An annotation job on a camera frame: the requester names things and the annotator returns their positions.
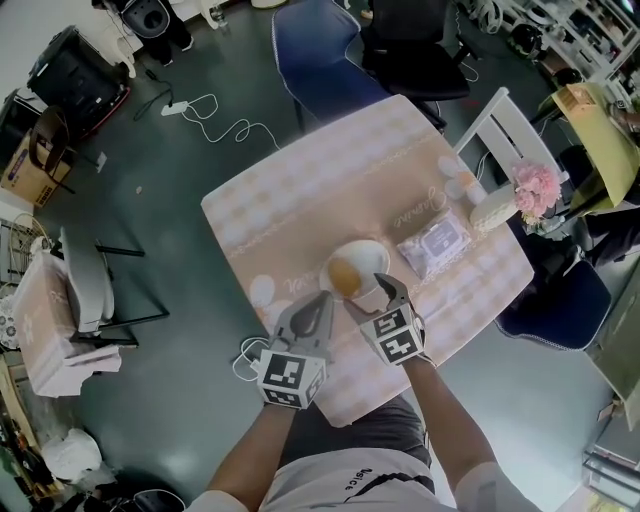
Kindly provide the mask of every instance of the white t-shirt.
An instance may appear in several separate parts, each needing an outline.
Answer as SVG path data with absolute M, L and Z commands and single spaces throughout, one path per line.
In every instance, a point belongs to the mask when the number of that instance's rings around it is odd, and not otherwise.
M 451 512 L 415 477 L 431 473 L 406 453 L 352 448 L 299 459 L 278 470 L 261 512 Z M 539 512 L 495 463 L 471 470 L 455 492 L 462 512 Z M 187 512 L 247 512 L 233 496 L 207 491 Z

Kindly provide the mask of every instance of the plastic package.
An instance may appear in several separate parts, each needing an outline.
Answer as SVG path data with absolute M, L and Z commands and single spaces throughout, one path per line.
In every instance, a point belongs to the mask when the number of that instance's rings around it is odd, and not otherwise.
M 447 265 L 470 242 L 468 231 L 448 209 L 397 247 L 418 277 L 424 279 Z

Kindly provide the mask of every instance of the black office chair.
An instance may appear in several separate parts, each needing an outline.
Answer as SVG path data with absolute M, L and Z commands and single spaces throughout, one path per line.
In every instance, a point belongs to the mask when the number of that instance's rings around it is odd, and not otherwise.
M 446 122 L 427 101 L 464 98 L 467 80 L 458 65 L 477 52 L 460 35 L 460 50 L 451 57 L 440 46 L 449 0 L 373 0 L 373 22 L 362 29 L 362 67 L 392 94 L 411 100 L 442 130 Z

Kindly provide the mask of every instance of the cable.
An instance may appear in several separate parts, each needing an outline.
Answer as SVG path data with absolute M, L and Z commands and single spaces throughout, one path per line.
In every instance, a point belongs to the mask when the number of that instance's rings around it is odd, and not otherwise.
M 118 32 L 120 32 L 120 35 L 122 36 L 122 39 L 124 39 L 124 41 L 127 43 L 127 46 L 129 47 L 129 49 L 131 50 L 131 55 L 135 55 L 135 50 L 133 49 L 133 46 L 131 46 L 131 43 L 129 42 L 129 40 L 127 39 L 127 36 L 125 35 L 126 32 L 126 24 L 123 22 L 122 27 L 125 29 L 125 32 L 122 31 L 122 29 L 120 28 L 120 25 L 118 25 L 116 23 L 115 18 L 113 17 L 113 13 L 111 12 L 111 10 L 109 8 L 107 8 L 107 13 L 109 14 L 109 18 L 111 18 L 111 23 L 113 23 L 113 25 L 116 27 L 116 29 L 118 30 Z M 138 62 L 143 68 L 144 68 L 144 73 L 145 75 L 147 75 L 147 77 L 152 81 L 152 82 L 157 82 L 159 84 L 166 84 L 167 85 L 167 89 L 165 89 L 164 91 L 158 93 L 156 96 L 154 96 L 153 98 L 151 98 L 149 101 L 145 102 L 142 107 L 140 107 L 136 113 L 133 115 L 133 121 L 137 122 L 140 121 L 140 119 L 142 119 L 144 117 L 144 115 L 149 111 L 149 109 L 151 108 L 151 106 L 158 101 L 160 98 L 162 98 L 163 96 L 165 96 L 166 94 L 169 94 L 169 103 L 167 103 L 167 105 L 169 105 L 170 107 L 173 106 L 173 85 L 171 85 L 171 82 L 168 82 L 166 80 L 160 80 L 158 78 L 158 76 L 151 71 L 142 61 Z
M 538 137 L 542 137 L 542 134 L 544 133 L 544 129 L 547 127 L 548 121 L 549 119 L 545 119 L 544 123 L 542 123 L 542 129 L 538 132 Z
M 472 84 L 475 84 L 478 80 L 480 80 L 480 73 L 478 73 L 475 69 L 469 66 L 469 64 L 465 64 L 464 62 L 461 62 L 460 64 L 462 64 L 465 68 L 469 68 L 471 71 L 473 71 L 476 74 L 476 77 L 473 80 L 465 77 L 467 82 L 471 82 Z
M 137 122 L 140 121 L 140 119 L 142 119 L 144 117 L 144 115 L 149 111 L 149 109 L 151 108 L 151 106 L 158 101 L 160 98 L 162 98 L 164 95 L 169 94 L 169 102 L 167 103 L 168 106 L 172 107 L 173 106 L 173 86 L 171 85 L 171 82 L 167 82 L 166 80 L 159 80 L 158 77 L 156 76 L 156 74 L 151 71 L 150 69 L 147 69 L 145 71 L 145 74 L 153 81 L 153 82 L 157 82 L 159 84 L 166 84 L 167 85 L 167 89 L 165 89 L 164 91 L 156 94 L 153 98 L 151 98 L 149 101 L 145 102 L 139 109 L 138 111 L 134 114 L 133 116 L 133 121 Z
M 243 359 L 245 361 L 247 361 L 249 363 L 249 367 L 251 367 L 251 369 L 253 371 L 255 371 L 255 369 L 251 366 L 251 364 L 256 361 L 256 358 L 254 359 L 249 359 L 247 357 L 247 352 L 249 350 L 251 350 L 251 347 L 253 347 L 256 343 L 262 343 L 264 345 L 264 348 L 269 348 L 269 340 L 267 340 L 267 338 L 263 338 L 262 336 L 250 336 L 249 338 L 245 338 L 244 340 L 242 340 L 242 343 L 240 343 L 240 355 L 238 357 L 235 358 L 235 360 L 233 361 L 233 363 L 231 364 L 231 371 L 233 371 L 233 374 L 238 377 L 240 380 L 243 380 L 245 382 L 253 382 L 254 380 L 258 379 L 258 373 L 256 372 L 256 376 L 253 379 L 247 379 L 245 377 L 243 377 L 242 375 L 240 375 L 238 373 L 238 371 L 236 370 L 236 365 L 238 364 L 238 361 L 242 361 Z
M 562 134 L 564 135 L 565 139 L 567 139 L 567 141 L 569 142 L 569 144 L 571 144 L 572 146 L 574 145 L 574 142 L 569 138 L 569 135 L 567 135 L 567 132 L 564 131 L 564 128 L 562 127 L 561 124 L 556 125 L 558 128 L 560 128 L 560 131 L 562 132 Z
M 487 151 L 484 155 L 482 155 L 482 157 L 478 161 L 478 167 L 476 169 L 476 179 L 478 181 L 480 181 L 480 179 L 482 178 L 482 175 L 484 174 L 485 161 L 487 160 L 487 157 L 489 156 L 490 153 L 491 151 Z
M 193 107 L 194 103 L 197 103 L 198 101 L 204 99 L 204 98 L 208 98 L 211 97 L 213 98 L 213 100 L 216 102 L 216 107 L 213 109 L 213 111 L 206 116 L 201 116 L 200 114 L 198 114 L 198 111 L 195 109 L 195 107 Z M 205 121 L 206 119 L 209 119 L 211 116 L 213 116 L 213 114 L 215 114 L 218 111 L 218 98 L 216 98 L 215 94 L 205 94 L 204 96 L 200 96 L 199 98 L 190 101 L 187 105 L 187 109 L 190 109 L 193 111 L 193 113 L 196 115 L 196 117 L 200 120 L 200 121 Z M 271 140 L 273 141 L 273 145 L 277 148 L 277 149 L 281 149 L 280 146 L 278 146 L 278 143 L 276 142 L 276 138 L 273 136 L 273 133 L 271 133 L 271 130 L 269 130 L 269 128 L 267 128 L 264 124 L 262 123 L 251 123 L 249 122 L 248 119 L 238 119 L 235 123 L 233 123 L 229 129 L 224 132 L 220 137 L 218 137 L 217 139 L 210 139 L 209 135 L 207 135 L 206 130 L 204 129 L 204 125 L 198 121 L 198 119 L 191 119 L 189 117 L 186 116 L 186 114 L 183 112 L 182 113 L 182 117 L 184 117 L 187 121 L 189 121 L 190 123 L 196 123 L 198 125 L 200 125 L 200 129 L 202 130 L 202 133 L 204 134 L 205 138 L 211 142 L 211 144 L 216 144 L 218 142 L 220 142 L 222 139 L 224 139 L 227 134 L 233 130 L 238 124 L 240 123 L 246 123 L 247 126 L 245 126 L 244 128 L 242 128 L 238 133 L 236 133 L 235 136 L 235 141 L 236 142 L 243 142 L 244 140 L 246 140 L 246 138 L 249 136 L 249 133 L 251 132 L 251 128 L 254 126 L 262 126 L 262 128 L 264 128 L 266 130 L 266 132 L 270 135 Z
M 462 29 L 460 28 L 460 8 L 458 7 L 458 4 L 454 2 L 454 0 L 451 0 L 451 3 L 456 8 L 456 14 L 454 19 L 456 22 L 456 27 L 458 27 L 458 35 L 462 35 Z

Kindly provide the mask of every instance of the pink checkered tablecloth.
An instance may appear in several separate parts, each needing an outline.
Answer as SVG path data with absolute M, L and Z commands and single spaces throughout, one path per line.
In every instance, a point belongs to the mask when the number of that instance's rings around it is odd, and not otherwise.
M 405 98 L 394 96 L 274 153 L 208 194 L 202 208 L 251 304 L 271 332 L 279 314 L 318 289 L 331 253 L 375 239 L 391 255 L 389 273 L 407 284 L 427 328 L 427 353 L 442 363 L 524 289 L 533 270 L 508 227 L 489 235 L 468 218 L 486 196 L 465 163 Z M 420 281 L 395 249 L 444 208 L 472 236 L 443 272 Z M 381 290 L 361 299 L 383 308 Z M 341 427 L 404 391 L 336 303 L 329 379 L 315 402 Z

